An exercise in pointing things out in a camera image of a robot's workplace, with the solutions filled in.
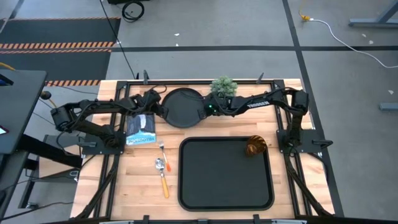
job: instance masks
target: cable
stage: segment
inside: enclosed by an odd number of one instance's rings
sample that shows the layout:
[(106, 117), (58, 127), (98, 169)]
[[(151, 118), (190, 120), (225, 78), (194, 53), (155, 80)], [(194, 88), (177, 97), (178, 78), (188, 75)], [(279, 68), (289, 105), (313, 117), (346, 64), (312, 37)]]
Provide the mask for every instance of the cable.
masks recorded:
[(124, 53), (124, 49), (123, 49), (122, 43), (120, 43), (120, 40), (118, 39), (118, 35), (117, 35), (116, 32), (114, 31), (113, 26), (112, 26), (112, 23), (111, 23), (111, 21), (109, 20), (109, 17), (108, 17), (108, 15), (107, 15), (106, 11), (105, 11), (104, 4), (102, 3), (101, 0), (99, 0), (99, 3), (101, 3), (102, 10), (104, 11), (104, 14), (105, 14), (105, 16), (106, 16), (106, 19), (108, 20), (108, 24), (109, 24), (109, 26), (111, 27), (111, 30), (112, 30), (112, 32), (113, 32), (113, 35), (115, 36), (116, 40), (118, 41), (118, 44), (119, 44), (119, 46), (120, 46), (120, 49), (122, 50), (124, 59), (126, 59), (127, 65), (128, 65), (129, 68), (130, 68), (131, 74), (132, 74), (132, 76), (134, 77), (134, 79), (136, 79), (136, 75), (135, 75), (134, 72), (132, 71), (132, 68), (131, 68), (131, 66), (130, 66), (129, 60), (128, 60), (127, 57), (126, 57), (126, 53)]
[(158, 84), (158, 85), (154, 85), (152, 88), (150, 88), (148, 91), (153, 90), (154, 88), (158, 87), (158, 86), (164, 86), (164, 91), (158, 93), (158, 94), (162, 94), (165, 93), (167, 91), (167, 85), (165, 84)]
[(289, 150), (289, 156), (290, 157), (294, 157), (294, 154), (292, 155), (292, 151), (293, 150), (295, 151), (296, 154), (298, 153), (295, 147), (291, 147), (290, 150)]
[(94, 158), (96, 155), (91, 156), (89, 159), (87, 159), (87, 161), (85, 163), (83, 163), (83, 165), (81, 165), (80, 171), (83, 169), (83, 166), (85, 166), (87, 164), (88, 161), (92, 160), (92, 158)]
[(11, 66), (9, 66), (9, 65), (6, 64), (6, 63), (0, 62), (0, 66), (3, 66), (3, 67), (6, 67), (6, 68), (8, 68), (8, 69), (10, 69), (10, 70), (12, 70), (12, 71), (15, 71), (15, 68), (12, 68)]
[(49, 121), (49, 120), (43, 118), (42, 116), (38, 115), (37, 113), (33, 112), (33, 114), (36, 115), (36, 116), (38, 116), (38, 117), (40, 117), (40, 118), (42, 118), (42, 119), (45, 120), (46, 122), (48, 122), (48, 123), (50, 123), (50, 124), (52, 124), (52, 125), (55, 126), (55, 124), (53, 124), (53, 122), (51, 122), (51, 121)]
[[(141, 13), (137, 16), (134, 17), (132, 15), (130, 15), (129, 13), (126, 12), (127, 7), (129, 7), (131, 4), (137, 4), (141, 7)], [(139, 20), (139, 18), (141, 18), (144, 15), (145, 12), (145, 8), (144, 5), (139, 2), (139, 1), (131, 1), (131, 2), (127, 2), (125, 3), (125, 5), (122, 8), (122, 17), (126, 22), (136, 22), (137, 20)]]
[(301, 10), (302, 10), (304, 4), (305, 4), (305, 0), (303, 0), (303, 1), (301, 2), (300, 7), (299, 7), (299, 9), (298, 9), (298, 14), (299, 14), (300, 17), (302, 18), (302, 20), (308, 21), (308, 20), (310, 19), (310, 17), (309, 17), (309, 16), (304, 16), (304, 15), (301, 14)]
[(7, 189), (10, 188), (10, 187), (17, 186), (18, 184), (26, 183), (26, 182), (28, 182), (28, 181), (33, 181), (33, 180), (38, 180), (38, 179), (57, 179), (57, 178), (68, 178), (68, 179), (73, 179), (73, 178), (65, 177), (65, 176), (60, 176), (60, 177), (36, 177), (36, 178), (34, 178), (34, 179), (24, 180), (24, 181), (18, 182), (18, 183), (16, 183), (16, 184), (12, 184), (12, 185), (10, 185), (10, 186), (8, 186), (8, 187), (6, 187), (5, 189), (2, 189), (2, 190), (0, 190), (0, 191), (7, 190)]
[(331, 31), (331, 28), (330, 28), (330, 26), (329, 26), (329, 24), (328, 24), (327, 22), (322, 21), (322, 20), (319, 20), (319, 19), (312, 19), (312, 18), (309, 19), (309, 20), (307, 20), (307, 21), (308, 21), (308, 22), (321, 22), (321, 23), (323, 23), (324, 25), (328, 26), (329, 31), (330, 31), (330, 34), (333, 36), (333, 38), (334, 38), (335, 40), (337, 40), (338, 42), (342, 43), (343, 45), (345, 45), (346, 47), (348, 47), (349, 49), (351, 49), (351, 50), (353, 50), (353, 51), (355, 51), (355, 52), (357, 52), (357, 53), (365, 54), (365, 55), (367, 55), (367, 56), (372, 57), (374, 60), (376, 60), (377, 62), (379, 62), (379, 63), (381, 64), (381, 66), (383, 66), (384, 68), (398, 68), (398, 65), (396, 65), (396, 66), (386, 66), (386, 65), (384, 65), (379, 59), (377, 59), (375, 56), (373, 56), (373, 55), (371, 55), (371, 54), (369, 54), (369, 53), (360, 51), (360, 50), (355, 50), (354, 48), (350, 47), (348, 44), (344, 43), (343, 41), (341, 41), (339, 38), (337, 38), (337, 37), (334, 35), (334, 33)]
[(74, 155), (74, 154), (72, 154), (72, 153), (69, 153), (68, 151), (65, 150), (65, 148), (64, 148), (63, 146), (61, 146), (61, 144), (60, 144), (60, 137), (61, 137), (61, 135), (63, 135), (64, 133), (65, 133), (65, 131), (62, 131), (62, 132), (57, 136), (57, 140), (55, 141), (55, 143), (57, 143), (57, 146), (63, 151), (63, 153), (64, 153), (66, 156), (76, 156), (76, 155)]
[(54, 101), (52, 101), (51, 99), (49, 99), (49, 102), (54, 106), (54, 108), (57, 108), (58, 106), (56, 106), (56, 104), (54, 103)]
[(4, 220), (8, 220), (8, 219), (10, 219), (10, 218), (15, 218), (15, 217), (18, 217), (18, 216), (21, 216), (21, 215), (25, 215), (25, 214), (28, 214), (28, 213), (30, 213), (30, 212), (37, 211), (37, 210), (39, 210), (39, 209), (47, 208), (47, 207), (49, 207), (49, 206), (51, 206), (51, 205), (70, 205), (70, 204), (72, 204), (72, 203), (73, 203), (73, 202), (54, 202), (54, 203), (50, 203), (50, 204), (48, 204), (48, 205), (43, 205), (43, 206), (34, 208), (34, 209), (29, 210), (29, 211), (26, 211), (26, 212), (21, 212), (21, 213), (15, 214), (15, 215), (10, 215), (10, 216), (8, 216), (8, 217), (4, 217), (4, 218), (0, 219), (0, 222), (1, 222), (1, 221), (4, 221)]
[(48, 106), (51, 110), (54, 109), (52, 106), (48, 105), (45, 101), (43, 101), (42, 99), (39, 99), (39, 101), (41, 101), (42, 103), (44, 103), (46, 106)]

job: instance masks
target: wooden table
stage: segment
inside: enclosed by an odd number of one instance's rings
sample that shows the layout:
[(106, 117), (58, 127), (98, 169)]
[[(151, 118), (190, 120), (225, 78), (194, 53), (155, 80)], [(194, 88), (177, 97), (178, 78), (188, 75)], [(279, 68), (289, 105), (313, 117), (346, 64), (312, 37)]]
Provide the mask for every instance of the wooden table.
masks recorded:
[[(302, 89), (300, 79), (285, 79), (284, 82), (286, 86)], [(116, 80), (102, 81), (98, 99), (113, 99), (116, 83)], [(150, 87), (152, 86), (133, 86), (130, 95), (143, 94)], [(164, 97), (168, 92), (180, 87), (194, 88), (202, 95), (207, 95), (210, 92), (208, 85), (169, 85), (167, 91), (161, 96)], [(157, 91), (163, 89), (162, 86), (156, 88)], [(250, 96), (270, 90), (270, 85), (238, 85), (237, 95)], [(93, 122), (99, 125), (109, 124), (110, 117), (110, 114), (96, 114), (93, 117)], [(286, 127), (285, 116), (282, 117)], [(260, 218), (294, 217), (284, 157), (279, 152), (275, 134), (278, 126), (273, 106), (248, 110), (235, 118), (212, 116), (188, 129), (172, 127), (157, 116), (155, 117), (155, 125), (157, 140), (164, 141), (165, 153), (172, 168), (171, 172), (165, 173), (170, 198), (164, 198), (159, 172), (154, 167), (155, 158), (162, 157), (158, 144), (126, 146), (119, 162), (112, 220), (142, 220), (143, 215), (150, 215), (151, 220), (252, 219), (253, 214), (259, 214)], [(309, 114), (303, 118), (302, 127), (303, 129), (312, 128)], [(178, 148), (185, 138), (191, 136), (251, 136), (255, 134), (262, 136), (269, 148), (275, 193), (275, 201), (270, 209), (246, 212), (188, 212), (178, 204)], [(333, 205), (322, 163), (308, 154), (301, 154), (300, 156), (308, 189), (326, 210), (333, 213)], [(103, 156), (97, 155), (81, 171), (71, 217), (78, 215), (96, 192), (102, 161)], [(296, 191), (300, 213), (304, 214), (302, 194), (297, 186)], [(104, 215), (106, 200), (103, 200), (102, 204), (100, 215)]]

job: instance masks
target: black cable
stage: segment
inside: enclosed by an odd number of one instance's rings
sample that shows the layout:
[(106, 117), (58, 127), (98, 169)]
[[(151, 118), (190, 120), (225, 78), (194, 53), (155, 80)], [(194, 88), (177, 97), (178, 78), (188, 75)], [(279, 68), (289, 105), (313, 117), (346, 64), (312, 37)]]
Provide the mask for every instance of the black cable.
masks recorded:
[(90, 161), (90, 160), (92, 160), (92, 158), (94, 158), (94, 157), (95, 157), (95, 155), (93, 155), (93, 156), (91, 156), (89, 159), (87, 159), (87, 161), (86, 161), (85, 163), (83, 163), (83, 165), (81, 165), (80, 170), (82, 170), (83, 167), (87, 164), (87, 162)]
[(86, 91), (74, 90), (72, 88), (69, 88), (69, 87), (66, 87), (66, 86), (60, 86), (60, 85), (56, 85), (56, 84), (50, 84), (50, 86), (57, 86), (57, 87), (61, 87), (61, 88), (66, 88), (68, 90), (75, 91), (75, 92), (78, 92), (78, 93), (92, 94), (92, 95), (96, 95), (96, 96), (98, 95), (98, 93), (91, 93), (91, 92), (86, 92)]
[(57, 146), (63, 151), (63, 153), (64, 153), (66, 156), (75, 156), (74, 154), (67, 152), (67, 151), (65, 150), (65, 148), (64, 148), (63, 146), (61, 146), (61, 144), (60, 144), (60, 137), (61, 137), (61, 135), (63, 135), (64, 133), (65, 133), (65, 131), (62, 131), (62, 132), (57, 136), (57, 140), (55, 141), (55, 143), (57, 143)]
[(42, 116), (38, 115), (37, 113), (33, 112), (33, 114), (36, 115), (36, 116), (38, 116), (38, 117), (40, 117), (40, 118), (42, 118), (42, 119), (45, 120), (46, 122), (48, 122), (48, 123), (50, 123), (50, 124), (52, 124), (52, 125), (55, 125), (55, 124), (53, 124), (53, 122), (51, 122), (51, 121), (49, 121), (49, 120), (43, 118)]
[(43, 206), (34, 208), (34, 209), (29, 210), (29, 211), (26, 211), (26, 212), (21, 212), (21, 213), (15, 214), (15, 215), (10, 215), (10, 216), (8, 216), (8, 217), (4, 217), (4, 218), (0, 219), (0, 222), (1, 222), (1, 221), (4, 221), (4, 220), (8, 220), (8, 219), (10, 219), (10, 218), (15, 218), (15, 217), (18, 217), (18, 216), (21, 216), (21, 215), (25, 215), (25, 214), (28, 214), (28, 213), (30, 213), (30, 212), (34, 212), (34, 211), (37, 211), (37, 210), (40, 210), (40, 209), (43, 209), (43, 208), (47, 208), (47, 207), (49, 207), (49, 206), (51, 206), (51, 205), (70, 205), (70, 204), (72, 204), (72, 203), (73, 203), (73, 202), (54, 202), (54, 203), (50, 203), (50, 204), (48, 204), (48, 205), (43, 205)]
[(10, 187), (17, 186), (18, 184), (26, 183), (26, 182), (28, 182), (28, 181), (33, 181), (33, 180), (38, 180), (38, 179), (57, 179), (57, 178), (74, 179), (74, 177), (71, 178), (71, 177), (67, 177), (67, 176), (60, 176), (60, 177), (34, 177), (33, 179), (30, 179), (30, 180), (24, 180), (24, 181), (18, 182), (18, 183), (16, 183), (16, 184), (12, 184), (12, 185), (10, 185), (10, 186), (8, 186), (8, 187), (6, 187), (5, 189), (2, 189), (2, 190), (0, 190), (0, 191), (7, 190), (7, 189), (10, 188)]
[(128, 65), (129, 68), (130, 68), (131, 74), (132, 74), (132, 76), (134, 77), (134, 79), (136, 79), (136, 75), (135, 75), (134, 72), (132, 71), (132, 68), (131, 68), (131, 66), (130, 66), (129, 60), (128, 60), (127, 57), (126, 57), (126, 53), (124, 53), (124, 49), (123, 49), (122, 43), (120, 43), (120, 41), (119, 41), (119, 39), (118, 39), (118, 35), (117, 35), (116, 32), (114, 31), (113, 26), (112, 26), (112, 23), (111, 23), (111, 21), (109, 20), (109, 17), (108, 17), (108, 15), (107, 15), (106, 11), (105, 11), (104, 4), (102, 3), (101, 0), (99, 0), (99, 3), (101, 3), (102, 10), (104, 11), (104, 14), (105, 14), (105, 16), (106, 16), (106, 19), (108, 20), (108, 24), (109, 24), (109, 26), (111, 27), (111, 30), (112, 30), (112, 32), (113, 32), (113, 35), (115, 36), (116, 40), (118, 41), (118, 44), (119, 44), (119, 46), (120, 46), (120, 49), (122, 50), (122, 53), (123, 53), (123, 55), (124, 55), (124, 59), (126, 59), (127, 65)]
[(48, 105), (46, 102), (44, 102), (42, 99), (39, 98), (39, 101), (41, 101), (42, 103), (44, 103), (45, 105), (47, 105), (49, 108), (54, 109), (52, 106)]
[[(139, 7), (141, 7), (141, 13), (137, 17), (134, 17), (131, 15), (133, 13), (132, 11), (130, 12), (131, 14), (126, 12), (127, 7), (129, 7), (131, 4), (137, 4)], [(139, 20), (139, 18), (141, 18), (144, 15), (144, 12), (145, 12), (145, 8), (141, 2), (131, 1), (131, 2), (125, 3), (125, 5), (123, 6), (122, 17), (126, 22), (136, 22), (137, 20)]]
[(153, 90), (154, 88), (156, 88), (156, 87), (158, 87), (158, 86), (164, 86), (164, 91), (162, 91), (162, 92), (158, 92), (158, 94), (162, 94), (162, 93), (165, 93), (166, 91), (167, 91), (167, 85), (165, 85), (165, 84), (158, 84), (158, 85), (155, 85), (155, 86), (153, 86), (152, 88), (150, 88), (149, 90)]
[(294, 157), (294, 154), (292, 155), (292, 151), (293, 150), (296, 151), (295, 153), (298, 153), (295, 147), (291, 147), (290, 150), (289, 150), (289, 156), (290, 157)]

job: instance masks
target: orange handle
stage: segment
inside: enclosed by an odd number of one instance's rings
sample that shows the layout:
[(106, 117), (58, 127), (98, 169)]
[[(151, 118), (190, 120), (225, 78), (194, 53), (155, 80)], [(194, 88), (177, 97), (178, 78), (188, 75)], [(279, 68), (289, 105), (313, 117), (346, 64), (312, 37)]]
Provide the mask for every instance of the orange handle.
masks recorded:
[(169, 164), (169, 163), (166, 163), (166, 168), (167, 168), (167, 171), (169, 171), (169, 172), (172, 171), (172, 168), (170, 167), (170, 164)]
[(165, 198), (169, 198), (169, 188), (167, 187), (166, 178), (162, 177), (163, 193)]

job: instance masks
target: fork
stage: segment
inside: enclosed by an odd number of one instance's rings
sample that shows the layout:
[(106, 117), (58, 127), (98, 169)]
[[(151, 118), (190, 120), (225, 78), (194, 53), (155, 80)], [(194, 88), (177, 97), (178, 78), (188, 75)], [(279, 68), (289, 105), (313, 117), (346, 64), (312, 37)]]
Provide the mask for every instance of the fork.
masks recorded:
[(159, 147), (162, 150), (164, 161), (166, 162), (166, 169), (167, 171), (171, 171), (172, 168), (170, 167), (169, 162), (167, 161), (166, 154), (164, 153), (164, 142), (162, 140), (159, 141)]

